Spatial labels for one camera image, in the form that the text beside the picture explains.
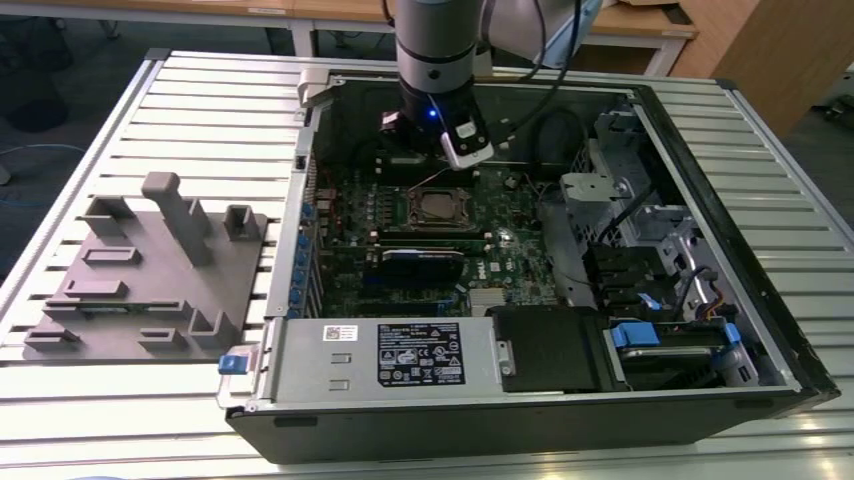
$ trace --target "blue clip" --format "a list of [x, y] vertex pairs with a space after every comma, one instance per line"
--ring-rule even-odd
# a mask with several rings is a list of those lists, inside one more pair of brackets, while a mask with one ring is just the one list
[[637, 296], [643, 300], [643, 303], [645, 303], [645, 306], [649, 307], [649, 310], [661, 309], [661, 304], [656, 302], [655, 299], [652, 299], [652, 297], [649, 297], [647, 293], [639, 293]]
[[735, 345], [741, 341], [741, 334], [737, 333], [737, 327], [735, 327], [733, 323], [727, 323], [723, 327], [723, 333], [725, 334], [725, 339], [729, 341], [729, 345]]
[[620, 323], [611, 329], [613, 346], [623, 347], [652, 347], [660, 345], [655, 327], [648, 322]]
[[249, 369], [249, 357], [242, 355], [222, 355], [218, 357], [220, 375], [245, 375]]

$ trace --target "metal extrusion table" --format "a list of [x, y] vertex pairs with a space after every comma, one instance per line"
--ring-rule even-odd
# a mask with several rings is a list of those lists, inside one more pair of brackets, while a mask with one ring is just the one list
[[[93, 194], [138, 192], [174, 171], [208, 212], [248, 203], [273, 220], [242, 339], [254, 342], [301, 126], [296, 84], [312, 65], [393, 64], [170, 52], [145, 60], [0, 290], [0, 361], [21, 358], [88, 227]], [[229, 430], [213, 365], [0, 368], [0, 478], [719, 479], [850, 476], [854, 470], [854, 234], [740, 94], [709, 80], [576, 74], [656, 91], [838, 385], [811, 412], [740, 425], [693, 445], [403, 463], [270, 465]], [[133, 208], [153, 209], [140, 197]], [[246, 385], [232, 385], [232, 391]]]

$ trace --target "warning label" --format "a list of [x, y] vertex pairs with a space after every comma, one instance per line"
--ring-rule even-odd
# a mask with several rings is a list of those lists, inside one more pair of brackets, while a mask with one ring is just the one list
[[377, 325], [376, 338], [383, 387], [465, 383], [459, 323]]

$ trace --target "wire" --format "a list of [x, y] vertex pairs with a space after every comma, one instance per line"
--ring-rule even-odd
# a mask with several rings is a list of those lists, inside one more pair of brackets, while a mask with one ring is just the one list
[[572, 277], [572, 275], [567, 274], [563, 270], [560, 270], [557, 268], [557, 265], [555, 264], [555, 260], [553, 258], [548, 257], [548, 265], [551, 266], [551, 269], [557, 272], [563, 277], [565, 277], [567, 280], [571, 280], [575, 283], [580, 283], [581, 285], [585, 285], [588, 287], [595, 287], [595, 285], [584, 280], [579, 280], [577, 278]]
[[691, 270], [691, 273], [688, 274], [688, 277], [684, 281], [684, 287], [681, 287], [681, 292], [676, 297], [676, 304], [673, 306], [673, 311], [672, 311], [673, 322], [677, 322], [679, 320], [681, 320], [681, 309], [684, 308], [684, 300], [688, 298], [688, 292], [691, 291], [691, 284], [693, 283], [693, 279], [696, 278], [696, 276], [700, 273], [703, 273], [705, 270], [711, 271], [711, 268], [708, 268], [707, 265], [697, 265], [696, 268]]
[[533, 119], [533, 117], [536, 117], [536, 115], [543, 110], [543, 108], [545, 108], [545, 106], [548, 105], [548, 102], [551, 102], [552, 97], [555, 96], [555, 94], [557, 93], [557, 90], [560, 89], [560, 84], [563, 83], [565, 74], [569, 71], [569, 61], [572, 60], [572, 55], [575, 54], [575, 47], [577, 46], [577, 34], [580, 30], [580, 25], [581, 25], [581, 0], [575, 0], [573, 4], [575, 4], [575, 16], [572, 17], [572, 35], [569, 36], [569, 46], [565, 51], [565, 58], [563, 60], [563, 66], [560, 67], [560, 73], [557, 73], [557, 78], [555, 79], [555, 82], [551, 88], [548, 89], [548, 92], [545, 92], [545, 95], [543, 95], [543, 98], [540, 99], [536, 106], [524, 115], [524, 117], [521, 117], [521, 119], [512, 124], [509, 128], [511, 133], [515, 133]]
[[12, 200], [0, 200], [0, 205], [5, 205], [6, 207], [20, 207], [20, 208], [37, 208], [37, 207], [49, 207], [49, 203], [29, 203], [29, 202], [14, 202]]
[[412, 190], [415, 190], [417, 187], [420, 187], [423, 184], [425, 184], [428, 181], [431, 181], [433, 178], [436, 178], [439, 175], [441, 175], [449, 169], [451, 169], [451, 167], [444, 167], [441, 170], [439, 170], [436, 173], [433, 173], [431, 176], [428, 176], [424, 180], [421, 180], [415, 185], [412, 185], [409, 187], [409, 189], [407, 190], [407, 192], [411, 192]]
[[379, 3], [383, 7], [383, 17], [385, 17], [385, 23], [391, 28], [395, 27], [395, 19], [391, 16], [391, 12], [388, 11], [388, 0], [379, 0]]
[[536, 165], [537, 163], [541, 163], [541, 161], [539, 160], [540, 158], [539, 143], [541, 138], [541, 131], [545, 124], [548, 123], [548, 120], [552, 117], [559, 117], [563, 120], [563, 123], [567, 128], [577, 128], [579, 134], [581, 136], [581, 148], [579, 149], [579, 151], [587, 148], [587, 139], [589, 138], [589, 131], [587, 130], [587, 125], [584, 124], [584, 121], [581, 120], [580, 115], [568, 107], [563, 107], [563, 106], [555, 107], [552, 110], [549, 110], [547, 113], [544, 113], [536, 118], [536, 121], [531, 126], [531, 133], [528, 137], [528, 162], [533, 165]]
[[713, 280], [708, 281], [708, 288], [711, 289], [712, 292], [715, 292], [715, 300], [709, 304], [703, 305], [696, 310], [696, 315], [695, 315], [696, 320], [708, 321], [711, 319], [711, 314], [713, 313], [713, 311], [717, 309], [720, 305], [723, 305], [723, 292], [715, 285]]
[[527, 82], [533, 78], [536, 72], [543, 68], [543, 59], [545, 58], [545, 43], [548, 42], [548, 39], [545, 38], [545, 16], [543, 15], [543, 7], [539, 4], [539, 0], [531, 0], [531, 3], [533, 3], [533, 9], [536, 10], [536, 17], [539, 19], [539, 58], [536, 59], [533, 68], [523, 77], [519, 78], [519, 80], [516, 80], [517, 82]]
[[607, 227], [604, 227], [601, 232], [599, 232], [599, 236], [596, 237], [597, 244], [601, 243], [601, 240], [604, 240], [604, 238], [608, 236], [608, 233], [611, 233], [611, 231], [613, 231], [616, 227], [619, 227], [619, 224], [623, 222], [623, 220], [625, 220], [625, 218], [628, 218], [628, 215], [631, 215], [633, 211], [637, 210], [637, 208], [640, 207], [640, 204], [645, 201], [645, 199], [649, 197], [653, 191], [655, 191], [655, 187], [649, 183], [643, 188], [640, 193], [637, 193], [635, 198], [631, 200], [631, 202], [625, 206], [625, 209], [621, 212], [619, 212], [619, 215], [613, 217]]
[[9, 148], [0, 152], [0, 155], [5, 155], [6, 153], [17, 152], [18, 150], [24, 150], [26, 148], [64, 148], [68, 150], [74, 150], [76, 152], [85, 153], [85, 150], [80, 147], [74, 147], [73, 145], [65, 145], [64, 143], [36, 143], [32, 145], [21, 145], [18, 147]]

